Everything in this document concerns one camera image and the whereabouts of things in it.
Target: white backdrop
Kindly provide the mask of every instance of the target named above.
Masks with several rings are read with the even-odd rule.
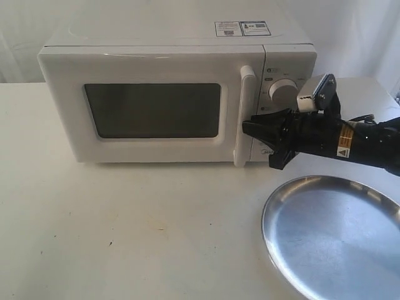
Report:
[[[0,0],[0,82],[43,81],[36,55],[83,1]],[[278,1],[314,42],[316,74],[372,76],[389,92],[398,91],[399,0]]]

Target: microwave window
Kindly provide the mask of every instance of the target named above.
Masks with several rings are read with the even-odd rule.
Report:
[[[202,84],[85,84],[102,138],[213,138],[221,87]]]

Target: yellow sticker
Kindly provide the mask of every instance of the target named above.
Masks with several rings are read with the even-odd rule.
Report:
[[[340,158],[349,158],[351,143],[353,142],[354,129],[350,125],[343,124],[340,132],[339,142],[337,144],[336,155]]]

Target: sticker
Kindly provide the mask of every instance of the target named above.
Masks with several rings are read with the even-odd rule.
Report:
[[[244,36],[270,36],[271,32],[268,29],[265,21],[241,21]]]
[[[347,124],[342,125],[342,131],[339,136],[339,143],[337,144],[336,156],[340,158],[349,158],[351,143],[353,142],[354,129]]]
[[[215,22],[217,36],[243,36],[240,23],[236,21]]]

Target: white dial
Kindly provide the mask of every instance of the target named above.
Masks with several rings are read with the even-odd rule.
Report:
[[[290,79],[276,81],[269,89],[269,96],[279,109],[297,109],[298,93],[298,86]]]

